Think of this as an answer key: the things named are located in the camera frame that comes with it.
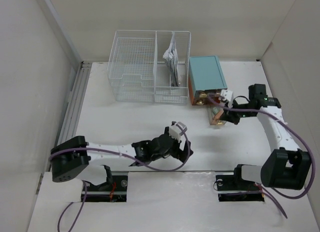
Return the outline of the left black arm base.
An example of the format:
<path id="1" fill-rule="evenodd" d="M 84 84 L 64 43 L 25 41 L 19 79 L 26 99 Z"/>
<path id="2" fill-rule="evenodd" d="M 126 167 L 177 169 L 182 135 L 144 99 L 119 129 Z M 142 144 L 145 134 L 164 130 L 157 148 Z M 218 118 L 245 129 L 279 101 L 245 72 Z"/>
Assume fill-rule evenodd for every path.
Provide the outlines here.
<path id="1" fill-rule="evenodd" d="M 102 183 L 95 185 L 91 180 L 85 181 L 87 193 L 82 189 L 81 201 L 92 203 L 125 203 L 127 201 L 128 172 L 112 172 L 104 165 Z"/>

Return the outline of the orange plastic case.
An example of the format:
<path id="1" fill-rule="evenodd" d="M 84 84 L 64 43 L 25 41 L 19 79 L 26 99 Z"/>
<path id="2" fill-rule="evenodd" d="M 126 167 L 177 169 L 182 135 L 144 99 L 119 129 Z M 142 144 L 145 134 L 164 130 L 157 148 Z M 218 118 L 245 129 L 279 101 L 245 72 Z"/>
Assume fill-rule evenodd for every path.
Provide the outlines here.
<path id="1" fill-rule="evenodd" d="M 216 115 L 214 115 L 213 120 L 219 121 L 221 119 L 221 116 L 223 115 L 223 113 L 224 113 L 224 110 L 219 109 L 219 112 Z"/>

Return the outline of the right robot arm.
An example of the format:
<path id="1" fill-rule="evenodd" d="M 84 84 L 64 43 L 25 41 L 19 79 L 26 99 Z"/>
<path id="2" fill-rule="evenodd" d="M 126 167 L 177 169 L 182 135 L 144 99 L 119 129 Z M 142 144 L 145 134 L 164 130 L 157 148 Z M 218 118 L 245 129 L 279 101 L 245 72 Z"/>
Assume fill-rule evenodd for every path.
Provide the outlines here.
<path id="1" fill-rule="evenodd" d="M 312 161 L 309 153 L 301 150 L 285 128 L 279 100 L 267 95 L 264 84 L 249 86 L 247 103 L 237 103 L 233 92 L 228 89 L 223 89 L 219 98 L 229 107 L 223 111 L 220 119 L 237 125 L 242 118 L 256 117 L 271 150 L 262 166 L 237 165 L 240 172 L 232 175 L 232 185 L 243 189 L 251 181 L 268 188 L 301 190 Z"/>

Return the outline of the green plastic case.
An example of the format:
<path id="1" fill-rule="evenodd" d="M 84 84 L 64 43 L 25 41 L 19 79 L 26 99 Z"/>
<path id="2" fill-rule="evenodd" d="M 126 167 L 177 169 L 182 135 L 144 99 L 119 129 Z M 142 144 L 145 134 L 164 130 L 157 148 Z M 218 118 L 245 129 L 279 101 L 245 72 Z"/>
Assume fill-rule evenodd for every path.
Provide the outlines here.
<path id="1" fill-rule="evenodd" d="M 217 107 L 211 107 L 210 108 L 210 110 L 211 110 L 211 113 L 213 114 L 213 115 L 216 115 L 218 112 L 219 112 L 219 109 L 217 108 Z"/>

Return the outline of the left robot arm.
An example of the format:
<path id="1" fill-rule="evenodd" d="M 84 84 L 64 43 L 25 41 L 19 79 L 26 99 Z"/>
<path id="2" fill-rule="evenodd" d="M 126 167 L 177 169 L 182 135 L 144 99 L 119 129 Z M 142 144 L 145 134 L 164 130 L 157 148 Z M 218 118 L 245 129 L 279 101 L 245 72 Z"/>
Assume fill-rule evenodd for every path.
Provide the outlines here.
<path id="1" fill-rule="evenodd" d="M 79 179 L 104 191 L 111 187 L 112 170 L 123 172 L 126 168 L 145 167 L 163 172 L 164 169 L 153 167 L 151 163 L 168 157 L 182 163 L 173 168 L 177 171 L 194 153 L 186 131 L 187 127 L 182 123 L 173 123 L 158 137 L 127 145 L 97 144 L 77 135 L 51 149 L 52 181 L 62 183 Z"/>

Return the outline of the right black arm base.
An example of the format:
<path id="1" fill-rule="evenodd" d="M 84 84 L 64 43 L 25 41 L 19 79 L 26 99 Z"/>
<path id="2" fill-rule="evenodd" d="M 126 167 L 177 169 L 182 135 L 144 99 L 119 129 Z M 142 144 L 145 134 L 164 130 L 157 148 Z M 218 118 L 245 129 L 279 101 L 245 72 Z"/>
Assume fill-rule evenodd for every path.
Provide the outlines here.
<path id="1" fill-rule="evenodd" d="M 219 202 L 264 202 L 264 195 L 253 181 L 242 179 L 242 164 L 233 173 L 215 175 L 214 189 L 218 192 Z"/>

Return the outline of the grey setup guide booklet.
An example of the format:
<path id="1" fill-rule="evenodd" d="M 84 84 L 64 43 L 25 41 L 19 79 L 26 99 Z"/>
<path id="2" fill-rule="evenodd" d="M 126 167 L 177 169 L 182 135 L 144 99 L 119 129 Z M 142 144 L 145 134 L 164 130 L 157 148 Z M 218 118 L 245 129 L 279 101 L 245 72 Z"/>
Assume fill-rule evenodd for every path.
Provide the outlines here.
<path id="1" fill-rule="evenodd" d="M 175 32 L 171 34 L 171 40 L 168 49 L 164 52 L 162 58 L 170 72 L 170 85 L 172 87 L 179 87 L 182 83 L 182 75 L 179 72 L 179 57 L 176 46 Z"/>

